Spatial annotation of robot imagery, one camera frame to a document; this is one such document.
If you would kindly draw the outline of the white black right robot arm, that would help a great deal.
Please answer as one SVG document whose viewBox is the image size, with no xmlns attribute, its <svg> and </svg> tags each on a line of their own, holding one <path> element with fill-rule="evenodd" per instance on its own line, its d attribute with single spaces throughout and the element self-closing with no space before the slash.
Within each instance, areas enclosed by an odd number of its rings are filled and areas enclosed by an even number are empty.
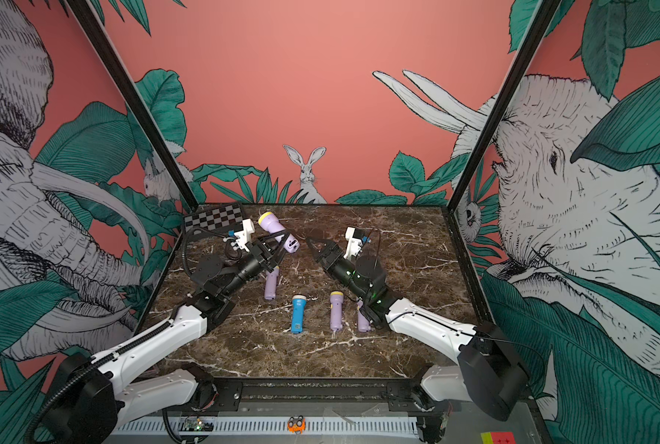
<svg viewBox="0 0 660 444">
<path fill-rule="evenodd" d="M 471 401 L 488 416 L 509 419 L 530 372 L 495 324 L 478 326 L 439 316 L 385 283 L 375 256 L 351 262 L 336 242 L 307 238 L 313 259 L 324 272 L 361 302 L 359 312 L 376 329 L 390 329 L 442 353 L 454 367 L 432 366 L 420 377 L 421 393 L 436 401 Z"/>
</svg>

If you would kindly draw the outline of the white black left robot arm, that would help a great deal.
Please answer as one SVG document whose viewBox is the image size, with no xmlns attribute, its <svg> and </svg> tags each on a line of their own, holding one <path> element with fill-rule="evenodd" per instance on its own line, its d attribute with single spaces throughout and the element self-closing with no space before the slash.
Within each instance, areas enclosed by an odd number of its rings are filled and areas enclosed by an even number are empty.
<svg viewBox="0 0 660 444">
<path fill-rule="evenodd" d="M 241 234 L 237 260 L 209 255 L 186 272 L 197 288 L 170 316 L 131 340 L 89 358 L 77 353 L 59 367 L 50 392 L 33 416 L 24 442 L 46 429 L 53 443 L 102 443 L 115 429 L 148 414 L 188 404 L 196 411 L 215 405 L 214 377 L 191 363 L 154 379 L 140 376 L 154 364 L 224 323 L 234 294 L 261 274 L 272 274 L 298 241 L 287 229 L 268 229 L 250 240 Z"/>
</svg>

